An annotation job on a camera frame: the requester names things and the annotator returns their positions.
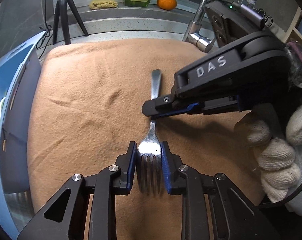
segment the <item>faucet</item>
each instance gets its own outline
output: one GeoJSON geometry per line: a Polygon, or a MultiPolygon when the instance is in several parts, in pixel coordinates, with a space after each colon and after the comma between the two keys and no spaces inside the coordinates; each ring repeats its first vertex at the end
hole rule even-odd
{"type": "Polygon", "coordinates": [[[186,33],[184,34],[184,37],[182,39],[182,41],[189,42],[197,46],[199,50],[206,53],[212,49],[213,44],[216,40],[216,38],[210,40],[207,37],[203,37],[199,34],[199,31],[201,29],[201,21],[205,14],[204,6],[207,2],[208,0],[201,0],[194,18],[189,22],[186,33]]]}

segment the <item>tripod leg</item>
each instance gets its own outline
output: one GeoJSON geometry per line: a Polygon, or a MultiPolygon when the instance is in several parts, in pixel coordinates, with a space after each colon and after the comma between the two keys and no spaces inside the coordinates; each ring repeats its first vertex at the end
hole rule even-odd
{"type": "Polygon", "coordinates": [[[55,14],[54,14],[54,22],[53,22],[53,45],[56,44],[57,38],[57,29],[59,28],[59,17],[60,17],[60,5],[59,1],[56,2],[55,6],[55,14]]]}
{"type": "Polygon", "coordinates": [[[69,6],[70,6],[70,9],[71,9],[71,11],[72,11],[72,13],[73,13],[73,15],[74,15],[76,21],[77,21],[78,24],[80,25],[80,28],[81,28],[81,30],[83,31],[84,35],[85,35],[85,36],[89,36],[89,34],[88,34],[88,32],[87,32],[87,30],[86,30],[84,24],[83,24],[83,21],[82,21],[82,19],[81,19],[81,16],[80,16],[80,14],[78,13],[78,9],[76,8],[76,6],[75,6],[73,0],[68,0],[68,4],[69,4],[69,6]]]}
{"type": "Polygon", "coordinates": [[[61,25],[62,25],[64,43],[65,45],[68,45],[71,44],[71,39],[70,39],[70,32],[69,32],[67,0],[59,0],[59,3],[60,3],[61,25]]]}

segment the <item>fork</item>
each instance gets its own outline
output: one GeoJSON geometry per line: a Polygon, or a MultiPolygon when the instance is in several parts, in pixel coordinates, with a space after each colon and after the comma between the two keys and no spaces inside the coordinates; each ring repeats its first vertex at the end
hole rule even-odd
{"type": "MultiPolygon", "coordinates": [[[[151,74],[151,99],[159,96],[161,85],[161,71],[155,69],[151,74]]],[[[161,146],[155,134],[154,119],[151,119],[150,129],[138,147],[136,160],[136,174],[140,191],[142,193],[160,193],[161,188],[161,146]]]]}

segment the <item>screw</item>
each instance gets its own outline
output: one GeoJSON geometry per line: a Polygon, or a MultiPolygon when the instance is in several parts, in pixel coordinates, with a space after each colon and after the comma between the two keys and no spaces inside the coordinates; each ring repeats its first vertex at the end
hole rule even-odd
{"type": "Polygon", "coordinates": [[[110,171],[117,171],[117,170],[118,170],[118,166],[116,166],[116,165],[111,165],[111,166],[109,167],[109,170],[110,170],[110,171]]]}
{"type": "Polygon", "coordinates": [[[78,180],[80,180],[81,178],[82,178],[81,174],[74,174],[74,175],[72,176],[72,179],[73,179],[74,181],[78,181],[78,180]]]}
{"type": "Polygon", "coordinates": [[[189,167],[186,166],[186,165],[184,165],[184,164],[182,164],[182,165],[179,167],[179,170],[180,170],[180,171],[187,171],[188,169],[189,169],[189,167]]]}
{"type": "Polygon", "coordinates": [[[218,173],[217,174],[217,179],[219,179],[219,180],[225,180],[226,176],[223,173],[218,173]]]}

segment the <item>orange cloth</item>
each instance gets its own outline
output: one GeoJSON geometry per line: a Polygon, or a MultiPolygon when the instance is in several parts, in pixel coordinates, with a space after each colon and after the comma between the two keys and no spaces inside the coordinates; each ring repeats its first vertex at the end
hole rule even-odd
{"type": "MultiPolygon", "coordinates": [[[[138,144],[150,119],[150,74],[160,69],[162,92],[173,74],[205,54],[189,43],[132,39],[57,47],[46,57],[34,97],[28,138],[28,172],[38,211],[75,173],[98,173],[138,144]]],[[[257,204],[264,192],[236,141],[234,125],[245,113],[180,115],[160,119],[157,136],[200,173],[225,173],[257,204]]],[[[116,197],[119,240],[180,239],[181,196],[145,196],[137,181],[129,196],[116,197]]]]}

